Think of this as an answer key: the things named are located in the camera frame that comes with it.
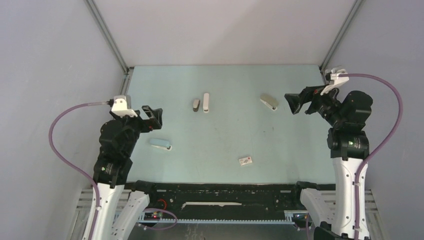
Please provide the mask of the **beige stapler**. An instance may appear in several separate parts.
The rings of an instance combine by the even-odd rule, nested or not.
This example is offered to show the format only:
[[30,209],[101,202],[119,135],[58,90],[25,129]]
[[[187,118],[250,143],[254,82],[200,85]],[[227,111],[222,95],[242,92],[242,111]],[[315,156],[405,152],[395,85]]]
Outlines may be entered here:
[[267,93],[262,93],[260,95],[260,101],[274,112],[278,109],[279,102]]

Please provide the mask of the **light blue stapler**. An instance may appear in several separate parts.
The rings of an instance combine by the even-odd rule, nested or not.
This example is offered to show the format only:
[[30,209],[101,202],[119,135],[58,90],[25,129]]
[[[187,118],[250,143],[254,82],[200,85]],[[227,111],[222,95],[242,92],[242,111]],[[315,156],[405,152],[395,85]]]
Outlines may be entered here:
[[149,144],[152,147],[162,149],[165,151],[171,151],[173,146],[169,140],[159,139],[159,138],[151,138],[149,140]]

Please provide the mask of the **small grey stapler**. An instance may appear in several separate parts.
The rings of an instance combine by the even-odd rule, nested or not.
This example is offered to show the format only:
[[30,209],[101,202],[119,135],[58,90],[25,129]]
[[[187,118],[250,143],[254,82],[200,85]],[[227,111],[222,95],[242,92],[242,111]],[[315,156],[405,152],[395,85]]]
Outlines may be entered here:
[[194,112],[198,112],[198,111],[199,111],[199,108],[200,108],[200,104],[201,104],[201,100],[200,100],[200,99],[198,99],[198,98],[196,98],[196,99],[193,101],[193,104],[192,104],[192,110],[193,110]]

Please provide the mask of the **white stapler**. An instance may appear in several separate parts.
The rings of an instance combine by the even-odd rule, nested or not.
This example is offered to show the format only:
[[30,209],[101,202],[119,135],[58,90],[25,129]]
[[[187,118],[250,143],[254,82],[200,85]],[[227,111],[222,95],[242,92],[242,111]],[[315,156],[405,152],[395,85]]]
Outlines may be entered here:
[[210,111],[209,104],[210,104],[210,94],[206,92],[203,95],[203,104],[202,104],[202,109],[204,113],[208,113]]

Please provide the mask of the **white staple box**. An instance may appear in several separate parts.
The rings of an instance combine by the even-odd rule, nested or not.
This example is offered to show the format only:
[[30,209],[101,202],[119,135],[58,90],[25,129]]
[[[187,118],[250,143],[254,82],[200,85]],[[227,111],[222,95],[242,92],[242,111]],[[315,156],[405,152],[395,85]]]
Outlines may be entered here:
[[250,164],[253,163],[253,160],[252,160],[252,158],[250,156],[240,158],[238,161],[239,161],[239,164],[241,166],[246,166],[246,165],[250,165]]

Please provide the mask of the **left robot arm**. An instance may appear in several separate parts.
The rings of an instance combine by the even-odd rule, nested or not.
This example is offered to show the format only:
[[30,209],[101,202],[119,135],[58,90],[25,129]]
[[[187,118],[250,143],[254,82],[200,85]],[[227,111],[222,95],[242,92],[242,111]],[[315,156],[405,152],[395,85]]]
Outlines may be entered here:
[[131,154],[142,133],[160,130],[163,125],[161,108],[144,105],[148,116],[142,119],[140,111],[135,116],[118,116],[104,123],[100,129],[99,156],[94,165],[93,197],[89,217],[83,234],[84,240],[126,240],[142,211],[153,208],[158,194],[150,182],[138,180],[129,194],[123,210],[115,216],[119,199],[125,189],[132,167]]

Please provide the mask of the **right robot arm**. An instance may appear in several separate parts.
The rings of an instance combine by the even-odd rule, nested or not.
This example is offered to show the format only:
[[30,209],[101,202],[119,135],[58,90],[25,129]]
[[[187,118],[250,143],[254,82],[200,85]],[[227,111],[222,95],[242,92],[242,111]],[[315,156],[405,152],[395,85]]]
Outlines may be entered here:
[[308,211],[308,222],[315,226],[315,240],[369,240],[365,216],[365,177],[370,154],[369,140],[363,130],[372,113],[373,99],[358,90],[340,102],[338,88],[325,93],[325,86],[305,87],[300,93],[287,93],[292,114],[309,103],[307,115],[318,113],[331,126],[327,146],[335,173],[335,210],[325,203],[318,184],[298,181],[291,191],[291,204]]

